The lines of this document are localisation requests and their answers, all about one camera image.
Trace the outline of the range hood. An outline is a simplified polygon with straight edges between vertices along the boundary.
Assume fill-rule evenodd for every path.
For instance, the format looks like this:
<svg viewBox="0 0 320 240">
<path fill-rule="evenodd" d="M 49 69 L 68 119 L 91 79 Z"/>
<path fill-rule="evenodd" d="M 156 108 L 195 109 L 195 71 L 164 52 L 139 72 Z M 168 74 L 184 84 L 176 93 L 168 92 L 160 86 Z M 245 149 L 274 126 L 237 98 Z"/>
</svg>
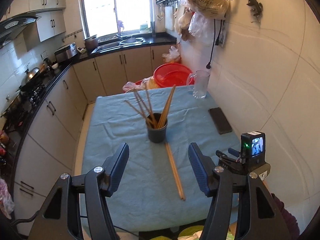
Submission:
<svg viewBox="0 0 320 240">
<path fill-rule="evenodd" d="M 19 14 L 1 22 L 1 48 L 13 41 L 20 33 L 40 17 L 35 14 Z"/>
</svg>

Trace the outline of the silver rice cooker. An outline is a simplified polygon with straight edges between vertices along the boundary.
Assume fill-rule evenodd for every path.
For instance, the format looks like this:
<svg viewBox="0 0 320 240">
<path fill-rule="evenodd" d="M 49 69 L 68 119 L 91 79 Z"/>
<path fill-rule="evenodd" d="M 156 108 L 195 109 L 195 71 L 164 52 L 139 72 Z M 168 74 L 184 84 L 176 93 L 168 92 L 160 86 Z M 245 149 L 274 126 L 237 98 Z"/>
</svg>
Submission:
<svg viewBox="0 0 320 240">
<path fill-rule="evenodd" d="M 67 61 L 77 55 L 77 48 L 75 42 L 60 47 L 54 52 L 55 58 L 58 63 Z"/>
</svg>

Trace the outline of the black smartphone brown case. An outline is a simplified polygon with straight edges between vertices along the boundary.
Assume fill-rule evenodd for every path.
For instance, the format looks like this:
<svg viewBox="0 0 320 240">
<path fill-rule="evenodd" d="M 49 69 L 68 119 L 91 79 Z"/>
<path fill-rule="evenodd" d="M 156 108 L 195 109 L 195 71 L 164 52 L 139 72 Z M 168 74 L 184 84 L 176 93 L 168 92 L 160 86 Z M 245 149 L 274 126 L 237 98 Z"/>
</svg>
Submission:
<svg viewBox="0 0 320 240">
<path fill-rule="evenodd" d="M 208 110 L 215 127 L 220 135 L 230 133 L 233 131 L 230 123 L 228 122 L 226 116 L 224 115 L 220 107 L 211 108 Z"/>
</svg>

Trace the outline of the red plastic basin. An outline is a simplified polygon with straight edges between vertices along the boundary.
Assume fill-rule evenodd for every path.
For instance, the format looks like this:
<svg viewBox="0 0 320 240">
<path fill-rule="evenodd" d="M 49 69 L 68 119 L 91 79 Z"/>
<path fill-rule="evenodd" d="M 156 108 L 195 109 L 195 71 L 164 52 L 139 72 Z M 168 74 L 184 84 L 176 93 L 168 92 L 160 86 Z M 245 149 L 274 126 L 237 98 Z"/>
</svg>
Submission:
<svg viewBox="0 0 320 240">
<path fill-rule="evenodd" d="M 161 88 L 185 86 L 187 79 L 193 72 L 185 65 L 179 63 L 165 63 L 153 72 L 153 79 Z"/>
</svg>

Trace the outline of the brown clay pot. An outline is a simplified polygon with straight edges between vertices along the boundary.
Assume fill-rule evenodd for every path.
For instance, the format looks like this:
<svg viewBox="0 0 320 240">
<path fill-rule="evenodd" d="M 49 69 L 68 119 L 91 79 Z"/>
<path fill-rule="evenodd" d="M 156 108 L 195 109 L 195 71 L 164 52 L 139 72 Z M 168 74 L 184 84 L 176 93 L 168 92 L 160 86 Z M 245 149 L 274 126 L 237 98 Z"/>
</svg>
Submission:
<svg viewBox="0 0 320 240">
<path fill-rule="evenodd" d="M 93 50 L 95 50 L 98 45 L 99 45 L 99 42 L 98 42 L 98 38 L 97 38 L 97 35 L 92 35 L 88 38 L 85 38 L 84 39 L 84 43 L 85 43 L 85 48 L 86 50 L 91 53 Z"/>
</svg>

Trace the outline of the blue-green table cloth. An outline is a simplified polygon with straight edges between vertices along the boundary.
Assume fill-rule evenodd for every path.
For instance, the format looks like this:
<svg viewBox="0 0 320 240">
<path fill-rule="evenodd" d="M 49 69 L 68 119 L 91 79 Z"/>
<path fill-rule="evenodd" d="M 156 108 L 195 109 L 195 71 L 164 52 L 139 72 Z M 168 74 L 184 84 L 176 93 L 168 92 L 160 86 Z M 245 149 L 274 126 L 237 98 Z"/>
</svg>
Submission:
<svg viewBox="0 0 320 240">
<path fill-rule="evenodd" d="M 202 153 L 217 161 L 216 151 L 239 148 L 235 133 L 220 135 L 209 110 L 217 107 L 208 95 L 194 98 L 185 86 L 140 92 L 154 112 L 162 111 L 169 95 L 166 139 L 170 145 L 185 200 L 181 200 L 163 143 L 148 139 L 144 119 L 133 110 L 132 93 L 98 97 L 93 108 L 82 162 L 82 172 L 102 164 L 125 142 L 130 156 L 118 190 L 107 198 L 113 223 L 129 231 L 153 231 L 189 224 L 208 215 L 211 200 L 200 191 L 188 158 L 195 142 Z"/>
</svg>

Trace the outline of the clear glass beer mug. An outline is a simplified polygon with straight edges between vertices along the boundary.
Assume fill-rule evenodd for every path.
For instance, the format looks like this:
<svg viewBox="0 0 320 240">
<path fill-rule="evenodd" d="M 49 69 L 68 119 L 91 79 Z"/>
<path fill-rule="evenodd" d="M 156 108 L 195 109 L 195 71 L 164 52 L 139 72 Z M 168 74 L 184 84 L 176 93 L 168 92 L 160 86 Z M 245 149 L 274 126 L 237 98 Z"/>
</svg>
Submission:
<svg viewBox="0 0 320 240">
<path fill-rule="evenodd" d="M 204 99 L 207 94 L 210 74 L 205 70 L 197 70 L 195 73 L 190 73 L 186 85 L 196 99 Z"/>
</svg>

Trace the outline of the black wok on stove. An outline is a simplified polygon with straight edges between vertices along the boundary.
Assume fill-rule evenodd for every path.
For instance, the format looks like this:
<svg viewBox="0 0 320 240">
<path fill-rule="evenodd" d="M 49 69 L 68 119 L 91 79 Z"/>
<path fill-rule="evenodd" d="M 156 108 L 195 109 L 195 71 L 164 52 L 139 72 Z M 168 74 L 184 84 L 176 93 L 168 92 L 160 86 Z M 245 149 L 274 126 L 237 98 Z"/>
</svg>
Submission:
<svg viewBox="0 0 320 240">
<path fill-rule="evenodd" d="M 38 85 L 42 80 L 42 73 L 46 70 L 44 64 L 40 65 L 40 67 L 35 67 L 31 70 L 27 68 L 25 71 L 25 77 L 22 79 L 19 90 L 22 92 L 27 92 L 32 90 L 36 85 Z"/>
</svg>

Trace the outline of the black electric kettle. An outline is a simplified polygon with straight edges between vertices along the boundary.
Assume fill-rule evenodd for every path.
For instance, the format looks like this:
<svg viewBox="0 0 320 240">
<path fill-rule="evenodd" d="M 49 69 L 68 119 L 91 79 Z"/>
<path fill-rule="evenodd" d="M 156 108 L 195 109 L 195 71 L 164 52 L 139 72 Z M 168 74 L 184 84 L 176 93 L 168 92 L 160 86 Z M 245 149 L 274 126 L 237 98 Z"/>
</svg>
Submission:
<svg viewBox="0 0 320 240">
<path fill-rule="evenodd" d="M 52 69 L 52 61 L 46 57 L 43 59 L 43 64 L 45 65 L 45 67 L 48 69 L 48 70 L 51 70 Z"/>
</svg>

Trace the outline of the black perforated utensil holder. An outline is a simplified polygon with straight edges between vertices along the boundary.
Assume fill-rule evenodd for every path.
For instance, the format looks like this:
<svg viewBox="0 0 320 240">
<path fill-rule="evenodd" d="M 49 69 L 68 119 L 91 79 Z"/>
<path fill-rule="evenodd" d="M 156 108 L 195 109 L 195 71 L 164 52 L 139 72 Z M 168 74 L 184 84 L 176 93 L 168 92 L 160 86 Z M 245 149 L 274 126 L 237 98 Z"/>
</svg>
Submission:
<svg viewBox="0 0 320 240">
<path fill-rule="evenodd" d="M 165 140 L 168 120 L 165 121 L 162 128 L 154 127 L 148 121 L 146 122 L 148 139 L 153 143 L 160 143 Z"/>
</svg>

